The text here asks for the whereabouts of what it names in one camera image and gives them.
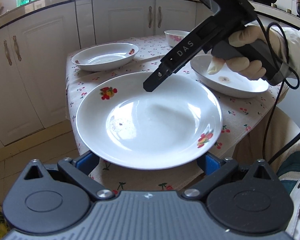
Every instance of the white glove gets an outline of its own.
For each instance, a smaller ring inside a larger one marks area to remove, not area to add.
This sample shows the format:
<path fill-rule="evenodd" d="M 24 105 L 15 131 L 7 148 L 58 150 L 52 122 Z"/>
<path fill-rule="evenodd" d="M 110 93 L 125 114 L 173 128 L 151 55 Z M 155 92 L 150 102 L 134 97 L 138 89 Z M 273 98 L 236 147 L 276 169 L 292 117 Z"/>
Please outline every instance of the white glove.
<path fill-rule="evenodd" d="M 270 30 L 269 39 L 274 52 L 281 57 L 280 51 L 280 34 L 276 31 Z M 261 39 L 266 43 L 266 38 L 260 26 L 250 25 L 243 31 L 237 31 L 230 35 L 229 44 L 234 47 L 241 47 L 246 44 L 253 43 L 257 39 Z M 266 69 L 262 67 L 260 60 L 250 62 L 246 57 L 237 57 L 230 60 L 224 60 L 217 57 L 212 57 L 210 65 L 207 69 L 209 75 L 216 74 L 220 71 L 224 63 L 227 64 L 229 69 L 238 72 L 240 75 L 245 76 L 249 80 L 258 80 L 266 73 Z"/>

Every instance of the white ceramic plate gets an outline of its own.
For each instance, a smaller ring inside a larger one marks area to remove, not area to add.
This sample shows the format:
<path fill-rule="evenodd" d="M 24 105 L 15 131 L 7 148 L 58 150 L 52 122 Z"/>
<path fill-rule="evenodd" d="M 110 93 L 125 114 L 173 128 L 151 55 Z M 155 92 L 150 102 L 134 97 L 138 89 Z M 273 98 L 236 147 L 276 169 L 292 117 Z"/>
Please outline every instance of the white ceramic plate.
<path fill-rule="evenodd" d="M 71 61 L 86 71 L 112 70 L 129 63 L 138 50 L 130 43 L 109 43 L 80 51 Z"/>
<path fill-rule="evenodd" d="M 197 159 L 217 141 L 222 114 L 212 92 L 173 74 L 149 93 L 143 82 L 150 74 L 110 79 L 81 102 L 77 130 L 101 158 L 133 169 L 166 169 Z"/>
<path fill-rule="evenodd" d="M 269 84 L 263 79 L 249 80 L 231 71 L 226 64 L 215 75 L 208 75 L 211 55 L 197 55 L 190 65 L 196 72 L 198 79 L 208 87 L 222 94 L 237 98 L 252 98 L 268 90 Z"/>

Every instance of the blue part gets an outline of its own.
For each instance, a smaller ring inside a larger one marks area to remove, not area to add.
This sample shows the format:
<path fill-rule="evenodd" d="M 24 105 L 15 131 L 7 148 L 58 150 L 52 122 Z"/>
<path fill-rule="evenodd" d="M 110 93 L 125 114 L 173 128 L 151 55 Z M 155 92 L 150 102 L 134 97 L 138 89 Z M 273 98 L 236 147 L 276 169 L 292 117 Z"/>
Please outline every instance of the blue part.
<path fill-rule="evenodd" d="M 75 159 L 75 167 L 84 174 L 89 175 L 91 171 L 99 164 L 100 157 L 92 151 L 88 151 Z"/>
<path fill-rule="evenodd" d="M 197 164 L 206 175 L 210 175 L 214 171 L 220 169 L 223 165 L 223 161 L 207 152 L 197 159 Z"/>

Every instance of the finger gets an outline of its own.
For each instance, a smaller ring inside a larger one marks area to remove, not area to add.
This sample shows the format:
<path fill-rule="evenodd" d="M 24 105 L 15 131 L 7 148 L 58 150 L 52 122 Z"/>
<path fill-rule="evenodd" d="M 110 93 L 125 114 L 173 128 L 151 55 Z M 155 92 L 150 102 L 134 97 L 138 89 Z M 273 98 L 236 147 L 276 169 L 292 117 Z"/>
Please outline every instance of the finger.
<path fill-rule="evenodd" d="M 224 63 L 225 63 L 224 59 L 212 57 L 212 60 L 207 69 L 208 75 L 214 75 L 218 73 L 220 69 L 223 67 Z"/>
<path fill-rule="evenodd" d="M 250 25 L 242 31 L 232 33 L 229 36 L 229 44 L 234 47 L 241 47 L 253 43 L 257 39 L 266 40 L 260 26 Z"/>
<path fill-rule="evenodd" d="M 262 67 L 250 80 L 258 80 L 266 74 L 266 69 Z"/>
<path fill-rule="evenodd" d="M 262 62 L 260 60 L 254 60 L 250 62 L 249 66 L 246 69 L 240 71 L 239 74 L 245 76 L 249 80 L 256 80 L 256 78 L 257 79 L 260 78 L 260 76 L 258 76 L 258 73 L 261 69 L 262 69 Z"/>
<path fill-rule="evenodd" d="M 250 61 L 246 57 L 236 57 L 226 61 L 228 68 L 234 72 L 240 72 L 249 67 Z"/>

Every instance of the cherry print tablecloth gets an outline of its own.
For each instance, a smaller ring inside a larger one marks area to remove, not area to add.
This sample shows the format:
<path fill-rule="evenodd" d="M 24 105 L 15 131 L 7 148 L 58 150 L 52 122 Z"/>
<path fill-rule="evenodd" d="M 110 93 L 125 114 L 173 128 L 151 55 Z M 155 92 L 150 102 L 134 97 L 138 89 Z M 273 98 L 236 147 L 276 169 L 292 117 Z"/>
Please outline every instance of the cherry print tablecloth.
<path fill-rule="evenodd" d="M 99 73 L 82 71 L 71 62 L 71 58 L 78 51 L 69 54 L 67 58 L 66 92 L 69 119 L 72 122 L 80 154 L 89 150 L 80 139 L 75 126 L 76 112 L 84 97 L 102 82 L 116 76 L 139 71 L 154 71 L 158 67 L 160 59 L 171 49 L 163 35 L 129 38 L 120 42 L 135 44 L 139 47 L 139 52 L 131 63 L 116 70 Z M 197 80 L 189 63 L 177 74 Z M 270 87 L 268 91 L 252 99 L 231 98 L 213 91 L 220 102 L 224 121 L 222 133 L 210 152 L 220 158 L 224 157 L 226 151 L 237 144 L 271 109 L 279 88 L 280 86 Z M 179 190 L 201 173 L 202 170 L 196 165 L 196 162 L 167 170 L 139 171 L 100 160 L 90 177 L 117 193 L 122 189 Z"/>

